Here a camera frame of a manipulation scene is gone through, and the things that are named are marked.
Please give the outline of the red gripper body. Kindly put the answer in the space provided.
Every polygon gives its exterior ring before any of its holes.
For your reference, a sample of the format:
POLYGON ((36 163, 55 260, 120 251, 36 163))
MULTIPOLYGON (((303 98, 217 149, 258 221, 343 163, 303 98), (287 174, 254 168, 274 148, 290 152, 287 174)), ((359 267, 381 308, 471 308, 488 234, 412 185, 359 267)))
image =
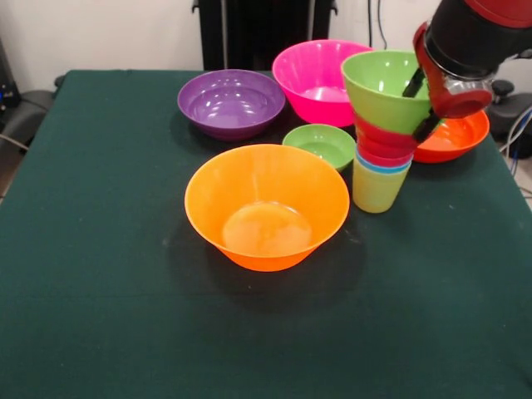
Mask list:
POLYGON ((487 78, 466 79, 447 71, 429 50, 429 22, 421 24, 413 38, 416 59, 427 80, 432 110, 442 119, 466 117, 491 103, 492 91, 487 78))

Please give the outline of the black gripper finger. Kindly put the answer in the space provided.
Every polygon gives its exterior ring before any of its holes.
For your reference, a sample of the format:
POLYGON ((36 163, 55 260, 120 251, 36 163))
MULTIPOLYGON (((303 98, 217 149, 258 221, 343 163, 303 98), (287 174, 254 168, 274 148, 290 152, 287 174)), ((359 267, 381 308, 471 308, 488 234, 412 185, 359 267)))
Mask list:
POLYGON ((421 67, 418 67, 406 85, 401 96, 405 98, 415 98, 425 84, 425 73, 421 67))
POLYGON ((414 130, 412 138, 416 142, 426 141, 431 136, 435 128, 440 125, 440 123, 441 118, 431 108, 428 117, 421 121, 417 128, 414 130))

